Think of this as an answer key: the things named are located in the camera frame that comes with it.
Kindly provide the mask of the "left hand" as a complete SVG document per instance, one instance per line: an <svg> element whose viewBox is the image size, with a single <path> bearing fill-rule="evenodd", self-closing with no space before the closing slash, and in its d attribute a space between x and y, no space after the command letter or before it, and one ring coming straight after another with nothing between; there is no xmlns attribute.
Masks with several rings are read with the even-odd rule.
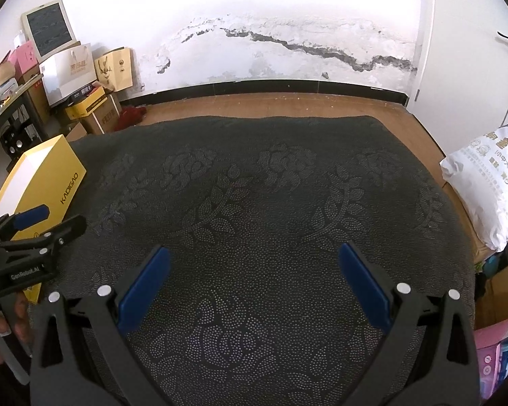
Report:
<svg viewBox="0 0 508 406"><path fill-rule="evenodd" d="M13 327L10 327L6 319L0 314L0 334L5 334L12 330L17 338L27 344L31 345L33 341L32 329L30 326L30 319L28 314L29 301L25 294L20 291L16 293L16 299L14 304L14 311L17 316L17 321ZM0 353L0 365L4 362L3 357Z"/></svg>

